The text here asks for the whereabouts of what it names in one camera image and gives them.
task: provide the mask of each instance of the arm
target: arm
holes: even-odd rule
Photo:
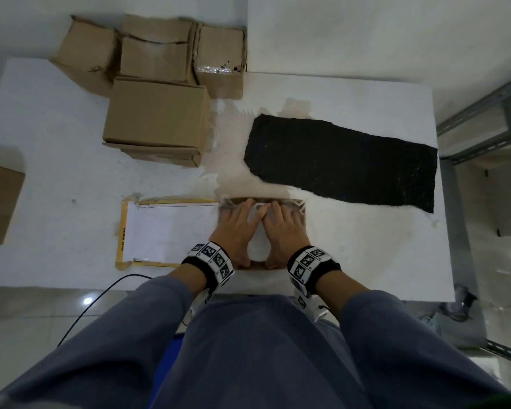
[[[252,199],[221,215],[210,239],[233,264],[249,259],[252,239],[267,207],[247,222]],[[94,323],[55,349],[0,392],[0,408],[12,402],[54,402],[68,407],[145,408],[154,372],[172,336],[207,284],[202,271],[183,264],[142,284]]]
[[[285,267],[292,255],[311,243],[299,213],[276,202],[271,213],[273,218],[263,219],[271,241],[266,265]],[[465,408],[506,392],[460,351],[412,318],[393,295],[371,291],[341,270],[322,275],[315,289],[341,322],[375,407]]]

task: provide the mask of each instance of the gray sleeve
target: gray sleeve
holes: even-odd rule
[[[144,283],[4,388],[0,408],[46,401],[57,407],[145,408],[157,365],[191,301],[190,290],[176,278]]]
[[[352,297],[341,331],[376,408],[465,408],[507,392],[383,291]]]

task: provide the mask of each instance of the wristband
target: wristband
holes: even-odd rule
[[[205,289],[209,289],[210,294],[235,274],[227,252],[211,241],[193,247],[182,264],[191,264],[203,272],[206,277]]]
[[[288,261],[290,281],[307,298],[316,294],[316,283],[320,277],[340,269],[341,265],[333,257],[313,245],[296,251]]]

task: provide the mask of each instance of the cable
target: cable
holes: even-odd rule
[[[101,295],[99,295],[95,301],[93,301],[91,304],[89,304],[87,306],[87,308],[85,310],[83,310],[82,314],[79,315],[78,318],[76,318],[76,321],[70,326],[70,328],[68,329],[68,331],[66,332],[66,334],[62,337],[62,339],[60,340],[59,344],[57,344],[57,347],[59,347],[62,342],[64,341],[64,339],[68,336],[68,334],[72,331],[72,329],[74,328],[74,326],[76,325],[76,323],[79,321],[80,318],[83,317],[83,315],[87,312],[88,309],[91,308],[91,306],[93,304],[95,304],[99,298],[101,298],[103,295],[105,295],[113,286],[115,286],[118,282],[120,282],[121,280],[127,278],[127,277],[132,277],[132,276],[136,276],[136,277],[144,277],[144,278],[147,278],[148,280],[151,280],[153,277],[148,277],[147,275],[143,275],[143,274],[127,274],[127,275],[124,275],[123,277],[121,277],[119,280],[117,280],[114,284],[112,284],[111,286],[109,286],[107,289],[105,289]]]

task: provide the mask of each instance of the gray shirt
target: gray shirt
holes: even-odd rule
[[[144,283],[4,388],[0,408],[147,407],[191,300],[173,277]],[[151,407],[465,408],[506,392],[393,295],[355,295],[340,320],[360,381],[287,298],[210,303]]]

